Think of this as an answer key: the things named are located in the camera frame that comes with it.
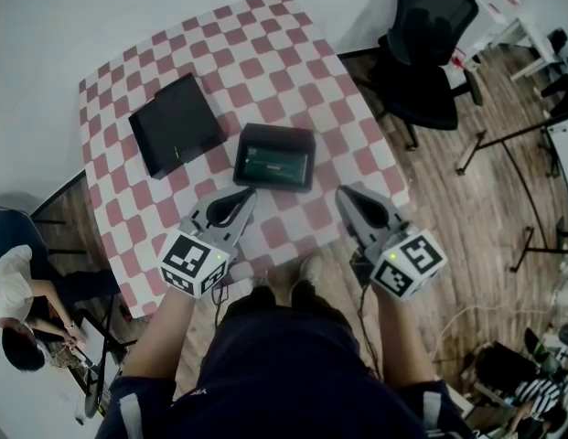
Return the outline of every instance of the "baseboard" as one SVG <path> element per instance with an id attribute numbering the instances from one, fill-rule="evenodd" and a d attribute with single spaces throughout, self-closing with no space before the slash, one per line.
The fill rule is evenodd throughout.
<path id="1" fill-rule="evenodd" d="M 344 54 L 338 54 L 338 58 L 341 60 L 352 59 L 353 57 L 360 57 L 363 55 L 375 55 L 379 50 L 379 46 L 376 48 L 364 48 L 362 50 L 354 50 L 353 52 L 345 52 Z"/>
<path id="2" fill-rule="evenodd" d="M 69 180 L 66 184 L 60 187 L 56 192 L 50 195 L 44 203 L 42 203 L 39 207 L 37 207 L 32 213 L 31 218 L 36 218 L 44 209 L 49 207 L 57 198 L 59 198 L 64 192 L 66 192 L 69 188 L 71 188 L 74 184 L 76 184 L 79 180 L 82 180 L 86 176 L 86 172 L 82 169 L 76 176 L 74 176 L 71 180 Z"/>

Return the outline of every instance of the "black hair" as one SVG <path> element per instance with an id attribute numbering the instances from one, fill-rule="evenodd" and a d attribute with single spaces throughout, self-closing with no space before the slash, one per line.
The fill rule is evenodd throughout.
<path id="1" fill-rule="evenodd" d="M 544 421 L 550 422 L 550 429 L 548 433 L 555 433 L 561 427 L 563 427 L 564 423 L 566 423 L 566 419 L 568 418 L 568 412 L 564 409 L 562 404 L 559 402 L 555 407 L 553 407 L 548 412 L 544 413 L 541 418 Z"/>
<path id="2" fill-rule="evenodd" d="M 13 328 L 3 329 L 1 341 L 7 360 L 19 370 L 33 372 L 44 366 L 44 355 L 39 348 Z"/>

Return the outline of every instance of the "dark blue shirt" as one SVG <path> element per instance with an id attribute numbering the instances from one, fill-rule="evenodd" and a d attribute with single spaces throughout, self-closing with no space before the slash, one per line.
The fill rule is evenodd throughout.
<path id="1" fill-rule="evenodd" d="M 394 391 L 370 376 L 344 327 L 292 310 L 221 324 L 196 389 L 173 403 L 175 387 L 118 379 L 97 437 L 133 439 L 135 417 L 145 438 L 474 437 L 443 382 Z M 120 405 L 133 395 L 139 414 L 123 421 Z"/>

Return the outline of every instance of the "red and white checkered tablecloth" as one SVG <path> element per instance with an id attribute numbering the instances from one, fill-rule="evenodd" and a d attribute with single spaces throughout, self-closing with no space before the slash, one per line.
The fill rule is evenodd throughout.
<path id="1" fill-rule="evenodd" d="M 161 180 L 146 172 L 129 115 L 187 73 L 229 139 Z M 232 185 L 246 123 L 310 128 L 316 170 L 307 194 L 259 191 L 242 235 L 238 281 L 337 239 L 340 184 L 409 200 L 379 126 L 332 48 L 294 0 L 246 0 L 162 31 L 80 83 L 82 153 L 102 243 L 133 316 L 153 313 L 166 232 L 198 199 Z"/>

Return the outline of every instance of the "white cable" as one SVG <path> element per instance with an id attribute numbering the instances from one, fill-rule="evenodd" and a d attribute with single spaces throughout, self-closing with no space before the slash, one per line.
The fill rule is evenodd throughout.
<path id="1" fill-rule="evenodd" d="M 443 339 L 443 337 L 446 333 L 446 330 L 448 330 L 448 328 L 450 328 L 450 326 L 455 322 L 455 320 L 457 320 L 461 315 L 463 315 L 465 312 L 472 310 L 472 309 L 477 309 L 477 310 L 481 310 L 481 311 L 497 311 L 497 310 L 502 309 L 504 307 L 511 309 L 511 314 L 513 316 L 515 316 L 517 314 L 548 314 L 550 312 L 550 311 L 539 311 L 539 310 L 516 311 L 516 310 L 512 310 L 512 307 L 509 304 L 497 305 L 495 307 L 483 307 L 481 305 L 470 305 L 469 307 L 464 308 L 462 311 L 460 311 L 458 314 L 456 314 L 454 317 L 452 317 L 450 319 L 450 322 L 448 322 L 446 324 L 446 327 L 444 327 L 442 332 L 440 332 L 440 335 L 438 335 L 438 339 L 436 340 L 436 347 L 434 348 L 434 351 L 432 352 L 432 355 L 431 355 L 432 361 L 434 361 L 434 359 L 436 358 L 436 354 L 438 354 L 438 350 L 440 349 L 440 346 L 442 344 L 442 339 Z"/>

